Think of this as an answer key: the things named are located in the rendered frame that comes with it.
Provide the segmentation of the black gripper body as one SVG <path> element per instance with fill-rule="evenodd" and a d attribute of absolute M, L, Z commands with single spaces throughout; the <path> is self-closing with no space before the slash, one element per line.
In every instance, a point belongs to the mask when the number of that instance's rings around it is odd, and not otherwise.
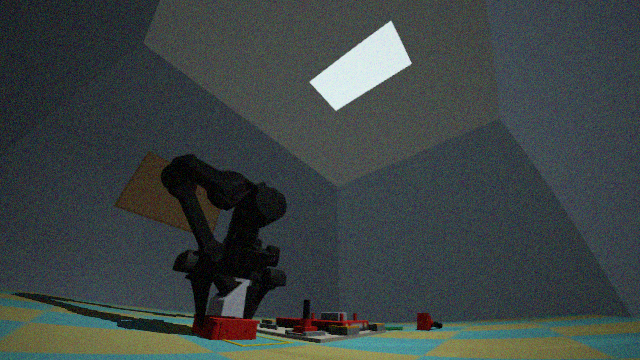
<path fill-rule="evenodd" d="M 245 272 L 234 267 L 232 255 L 229 256 L 229 262 L 226 263 L 229 249 L 235 239 L 241 239 L 243 240 L 242 243 L 245 244 L 254 244 L 255 239 L 258 239 L 258 237 L 258 234 L 253 231 L 239 228 L 228 229 L 227 237 L 223 239 L 224 249 L 221 259 L 218 262 L 211 261 L 211 254 L 189 249 L 177 256 L 172 270 L 189 274 L 201 273 L 208 276 L 212 272 L 218 275 L 239 277 L 252 280 L 252 285 L 285 286 L 286 275 L 282 270 L 267 268 L 265 273 L 262 274 L 257 271 L 246 270 Z"/>

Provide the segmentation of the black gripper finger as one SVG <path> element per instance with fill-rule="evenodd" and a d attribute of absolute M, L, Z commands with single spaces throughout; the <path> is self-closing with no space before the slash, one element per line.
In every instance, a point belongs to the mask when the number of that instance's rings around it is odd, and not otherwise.
<path fill-rule="evenodd" d="M 258 305 L 261 300 L 263 300 L 263 296 L 266 295 L 270 290 L 274 290 L 275 286 L 268 285 L 252 285 L 247 286 L 246 297 L 245 297 L 245 306 L 243 311 L 243 318 L 252 319 L 255 314 Z"/>
<path fill-rule="evenodd" d="M 206 315 L 205 312 L 210 292 L 209 289 L 215 276 L 193 273 L 187 274 L 185 278 L 191 281 L 195 302 L 196 322 L 198 327 L 202 328 L 204 317 Z"/>

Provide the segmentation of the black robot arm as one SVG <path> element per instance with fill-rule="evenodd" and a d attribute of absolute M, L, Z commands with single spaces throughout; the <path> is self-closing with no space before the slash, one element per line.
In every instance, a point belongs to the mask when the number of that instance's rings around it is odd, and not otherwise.
<path fill-rule="evenodd" d="M 254 184 L 241 173 L 221 171 L 199 160 L 195 154 L 176 157 L 160 175 L 163 186 L 180 201 L 185 217 L 198 243 L 198 252 L 211 254 L 211 261 L 218 262 L 224 244 L 216 241 L 201 209 L 196 195 L 197 184 L 207 191 L 207 198 L 213 206 L 229 210 L 234 207 L 228 229 L 239 228 L 258 234 L 262 228 L 280 219 L 286 212 L 286 200 L 279 191 L 268 187 L 265 182 Z M 235 207 L 236 206 L 236 207 Z M 279 261 L 280 248 L 267 245 L 255 239 L 254 244 L 242 243 L 235 239 L 229 249 L 236 269 L 265 273 L 267 266 L 275 267 Z M 260 243 L 261 241 L 261 243 Z M 242 281 L 234 277 L 218 275 L 213 282 L 218 296 L 225 297 L 235 290 Z"/>

